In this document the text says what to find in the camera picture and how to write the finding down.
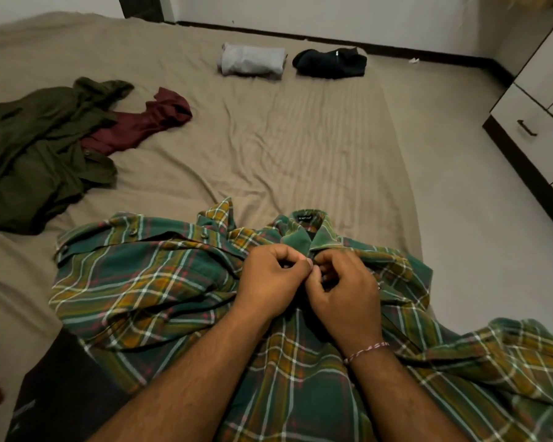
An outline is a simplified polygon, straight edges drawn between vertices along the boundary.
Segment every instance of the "hand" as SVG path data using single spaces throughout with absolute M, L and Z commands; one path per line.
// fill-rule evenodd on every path
M 372 344 L 383 342 L 381 303 L 376 279 L 350 250 L 331 249 L 319 253 L 305 281 L 311 308 L 342 353 L 349 357 Z M 329 292 L 324 280 L 339 278 Z
M 279 261 L 294 265 L 282 268 Z M 285 311 L 312 267 L 311 259 L 288 245 L 257 246 L 243 264 L 233 308 L 270 322 Z

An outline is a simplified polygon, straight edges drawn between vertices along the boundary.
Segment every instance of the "maroon shirt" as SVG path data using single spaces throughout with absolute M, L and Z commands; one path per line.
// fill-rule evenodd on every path
M 154 133 L 182 126 L 193 117 L 186 99 L 171 90 L 160 87 L 154 98 L 155 101 L 146 103 L 143 113 L 112 112 L 117 117 L 117 123 L 97 130 L 81 140 L 80 144 L 83 148 L 110 155 L 137 147 Z

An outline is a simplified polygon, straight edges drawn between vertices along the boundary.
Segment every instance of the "baseboard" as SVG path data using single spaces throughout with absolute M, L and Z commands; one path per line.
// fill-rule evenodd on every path
M 493 116 L 485 122 L 484 129 L 553 221 L 553 187 Z
M 350 42 L 346 40 L 325 39 L 323 37 L 286 34 L 282 32 L 269 32 L 269 31 L 249 29 L 249 28 L 236 28 L 234 26 L 210 25 L 207 23 L 196 23 L 193 21 L 178 21 L 178 24 L 180 26 L 194 26 L 197 28 L 245 32 L 248 34 L 283 37 L 286 39 L 294 39 L 294 40 L 309 40 L 311 42 L 317 42 L 317 43 L 329 44 L 329 45 L 358 46 L 359 48 L 362 48 L 363 50 L 365 50 L 367 54 L 376 55 L 376 56 L 395 57 L 398 59 L 415 58 L 425 62 L 435 62 L 437 64 L 469 66 L 472 68 L 485 69 L 490 74 L 492 74 L 492 76 L 494 76 L 496 80 L 504 84 L 505 87 L 510 86 L 510 84 L 512 84 L 512 82 L 514 81 L 514 76 L 512 76 L 506 69 L 504 69 L 498 62 L 496 62 L 494 59 L 489 59 L 485 57 L 464 56 L 464 55 L 449 54 L 449 53 L 435 52 L 435 51 L 422 51 L 421 49 L 399 48 L 397 46 L 388 46 L 388 45 L 365 44 L 361 42 Z

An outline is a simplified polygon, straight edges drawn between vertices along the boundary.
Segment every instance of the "green plaid shirt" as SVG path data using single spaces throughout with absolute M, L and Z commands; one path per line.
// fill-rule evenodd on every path
M 472 440 L 553 440 L 553 335 L 497 319 L 460 336 L 426 310 L 432 271 L 397 250 L 338 236 L 318 210 L 236 228 L 231 200 L 197 223 L 120 213 L 62 235 L 50 305 L 86 351 L 134 393 L 225 316 L 243 261 L 282 242 L 308 257 L 352 248 L 381 286 L 384 337 Z M 219 441 L 375 440 L 339 351 L 299 291 L 255 349 Z

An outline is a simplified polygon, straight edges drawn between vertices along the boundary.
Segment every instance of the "floor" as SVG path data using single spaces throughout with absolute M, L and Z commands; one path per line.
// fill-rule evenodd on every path
M 481 128 L 503 88 L 479 69 L 369 58 L 412 182 L 439 321 L 468 332 L 533 318 L 553 333 L 553 222 Z

